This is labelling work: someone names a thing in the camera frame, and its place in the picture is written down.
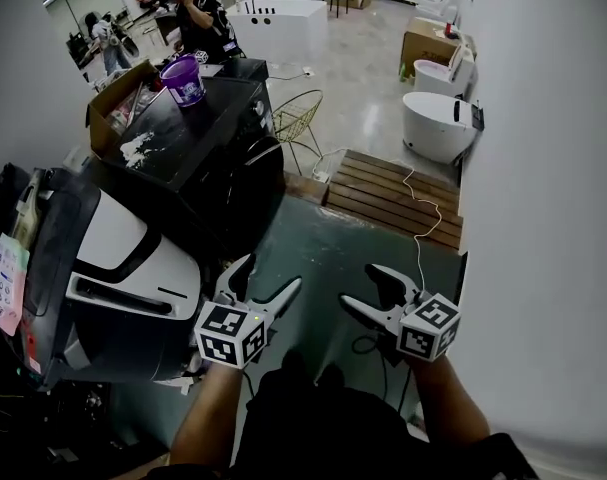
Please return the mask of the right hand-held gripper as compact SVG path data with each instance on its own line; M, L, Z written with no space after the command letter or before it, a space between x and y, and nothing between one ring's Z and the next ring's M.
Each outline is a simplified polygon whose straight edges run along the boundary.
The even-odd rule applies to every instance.
M389 267L367 264L365 272L377 287L380 307L340 294L343 310L366 328L394 337L402 354L434 362L447 352L461 320L456 304L441 294L422 297L411 278Z

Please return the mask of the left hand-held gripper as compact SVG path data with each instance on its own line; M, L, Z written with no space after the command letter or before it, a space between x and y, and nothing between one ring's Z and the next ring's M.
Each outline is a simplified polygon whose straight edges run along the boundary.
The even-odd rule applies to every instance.
M244 369L268 344L268 329L280 318L302 287L297 276L266 300L246 301L256 255L247 254L219 276L215 295L196 320L195 335L200 356L213 363Z

